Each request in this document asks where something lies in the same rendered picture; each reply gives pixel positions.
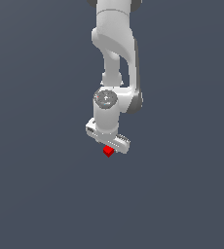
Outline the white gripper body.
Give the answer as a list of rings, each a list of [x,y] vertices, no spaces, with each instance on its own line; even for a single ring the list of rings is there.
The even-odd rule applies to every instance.
[[[86,124],[86,133],[93,138],[97,143],[102,143],[113,148],[116,152],[126,154],[130,148],[131,142],[122,134],[117,134],[113,139],[102,139],[98,137],[98,132],[95,127],[95,120],[91,118]]]

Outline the small red cube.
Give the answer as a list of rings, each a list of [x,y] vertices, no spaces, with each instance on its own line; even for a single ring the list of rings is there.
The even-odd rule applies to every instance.
[[[103,153],[105,156],[110,157],[114,153],[114,149],[110,146],[105,146],[103,148]]]

